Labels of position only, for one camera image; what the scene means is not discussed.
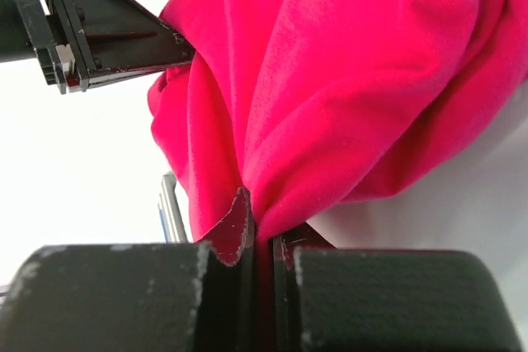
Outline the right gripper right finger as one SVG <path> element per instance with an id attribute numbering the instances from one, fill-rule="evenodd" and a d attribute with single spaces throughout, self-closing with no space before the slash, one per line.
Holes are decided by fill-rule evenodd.
<path id="1" fill-rule="evenodd" d="M 310 226 L 272 243 L 280 351 L 520 351 L 488 267 L 465 251 L 340 249 Z"/>

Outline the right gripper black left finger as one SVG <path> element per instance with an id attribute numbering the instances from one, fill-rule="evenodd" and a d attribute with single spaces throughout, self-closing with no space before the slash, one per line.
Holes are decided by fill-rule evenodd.
<path id="1" fill-rule="evenodd" d="M 195 243 L 45 246 L 1 309 L 4 351 L 250 351 L 254 222 L 247 190 Z"/>

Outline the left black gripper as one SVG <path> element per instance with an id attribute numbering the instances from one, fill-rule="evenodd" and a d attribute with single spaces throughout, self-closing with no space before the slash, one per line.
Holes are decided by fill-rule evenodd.
<path id="1" fill-rule="evenodd" d="M 188 64 L 195 50 L 135 0 L 12 0 L 29 46 L 61 94 Z"/>

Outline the red t shirt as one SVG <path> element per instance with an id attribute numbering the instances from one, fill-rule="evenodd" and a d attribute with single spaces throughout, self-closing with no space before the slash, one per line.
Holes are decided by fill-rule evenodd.
<path id="1" fill-rule="evenodd" d="M 240 187 L 262 240 L 395 195 L 527 75 L 527 0 L 170 0 L 161 17 L 196 51 L 148 93 L 195 238 Z"/>

